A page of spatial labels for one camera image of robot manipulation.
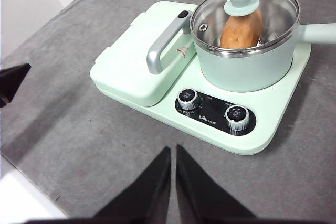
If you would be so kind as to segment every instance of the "lid handle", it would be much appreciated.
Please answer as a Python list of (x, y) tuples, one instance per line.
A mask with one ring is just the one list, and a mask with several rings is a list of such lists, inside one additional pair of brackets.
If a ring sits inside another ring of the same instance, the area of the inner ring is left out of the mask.
[(259, 7), (259, 0), (227, 0), (224, 11), (231, 16), (245, 16)]

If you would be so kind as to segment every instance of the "black button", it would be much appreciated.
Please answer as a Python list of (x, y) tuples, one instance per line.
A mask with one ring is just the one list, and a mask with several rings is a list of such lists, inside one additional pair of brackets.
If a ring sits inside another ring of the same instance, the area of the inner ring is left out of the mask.
[(179, 18), (185, 18), (188, 14), (189, 14), (189, 12), (188, 12), (187, 10), (183, 10), (183, 11), (179, 14)]
[(180, 93), (180, 95), (178, 95), (178, 97), (182, 102), (190, 102), (191, 100), (194, 99), (195, 92), (192, 89), (185, 89), (182, 90), (182, 92)]
[(229, 109), (227, 117), (235, 122), (240, 122), (246, 117), (246, 111), (242, 107), (235, 106)]

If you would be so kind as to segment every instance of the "control panel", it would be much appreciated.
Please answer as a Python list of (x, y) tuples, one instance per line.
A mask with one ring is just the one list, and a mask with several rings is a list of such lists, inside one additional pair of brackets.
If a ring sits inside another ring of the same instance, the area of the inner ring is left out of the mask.
[(246, 135), (256, 126), (256, 116), (250, 109), (192, 88), (179, 92), (175, 108), (184, 116), (235, 136)]

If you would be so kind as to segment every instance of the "brand logo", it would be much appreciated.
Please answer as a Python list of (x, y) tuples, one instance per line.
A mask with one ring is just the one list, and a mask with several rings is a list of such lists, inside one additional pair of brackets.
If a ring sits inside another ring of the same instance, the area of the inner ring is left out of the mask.
[(176, 51), (179, 51), (182, 54), (183, 58), (185, 58), (185, 54), (187, 53), (188, 49), (189, 47), (185, 46), (177, 49)]
[(199, 115), (199, 116), (198, 116), (198, 119), (201, 119), (201, 120), (203, 120), (203, 121), (205, 121), (205, 122), (212, 123), (212, 124), (216, 125), (216, 122), (215, 122), (215, 121), (209, 120), (209, 119), (207, 119), (207, 118), (206, 118), (205, 116), (203, 116), (203, 115)]

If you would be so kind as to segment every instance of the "black object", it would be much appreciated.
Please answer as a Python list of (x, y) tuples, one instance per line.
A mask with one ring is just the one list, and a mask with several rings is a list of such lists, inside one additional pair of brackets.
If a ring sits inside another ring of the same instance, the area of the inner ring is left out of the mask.
[(197, 108), (191, 111), (183, 110), (178, 100), (176, 99), (175, 101), (176, 110), (182, 115), (188, 116), (189, 118), (195, 119), (199, 122), (202, 122), (204, 124), (207, 124), (211, 127), (214, 127), (218, 130), (224, 131), (234, 136), (246, 135), (250, 133), (256, 126), (256, 122), (257, 122), (256, 116), (250, 109), (247, 109), (249, 116), (250, 116), (250, 121), (249, 121), (249, 125), (247, 126), (247, 128), (242, 131), (231, 130), (226, 123), (225, 111), (228, 107), (234, 104), (218, 99), (216, 97), (212, 97), (211, 95), (201, 93), (199, 91), (197, 91), (197, 94), (200, 97), (200, 103)]
[(179, 18), (185, 18), (188, 14), (189, 12), (187, 10), (183, 10), (180, 12)]
[[(27, 224), (164, 224), (170, 195), (171, 151), (165, 147), (146, 170), (93, 218), (38, 220)], [(318, 224), (258, 219), (216, 184), (191, 155), (177, 146), (176, 190), (182, 224)]]
[(13, 100), (30, 68), (31, 66), (26, 63), (0, 70), (0, 108)]
[(190, 102), (195, 97), (195, 92), (192, 89), (184, 89), (179, 95), (179, 99), (182, 102)]
[(166, 223), (170, 195), (171, 150), (165, 147), (146, 170), (92, 219), (30, 221), (29, 224)]
[(234, 106), (227, 112), (227, 117), (235, 122), (240, 122), (246, 117), (246, 111), (240, 106)]
[(177, 145), (176, 190), (182, 224), (324, 223), (258, 219), (215, 183), (180, 145)]

